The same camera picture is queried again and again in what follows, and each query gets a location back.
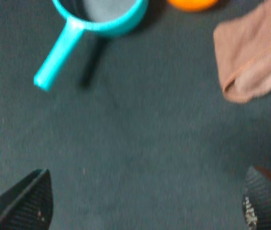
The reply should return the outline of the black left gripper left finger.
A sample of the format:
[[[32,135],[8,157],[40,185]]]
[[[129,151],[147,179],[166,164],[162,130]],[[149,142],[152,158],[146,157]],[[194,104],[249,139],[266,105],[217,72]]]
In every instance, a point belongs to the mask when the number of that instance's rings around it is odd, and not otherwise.
[[[36,169],[0,195],[0,230],[48,230],[53,192],[48,169]]]

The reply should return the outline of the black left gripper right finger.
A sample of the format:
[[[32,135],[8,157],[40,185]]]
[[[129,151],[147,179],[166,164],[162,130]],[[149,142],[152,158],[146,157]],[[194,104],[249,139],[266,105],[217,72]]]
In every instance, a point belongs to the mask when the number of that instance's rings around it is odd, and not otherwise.
[[[242,210],[248,230],[271,230],[271,169],[249,167],[243,186]]]

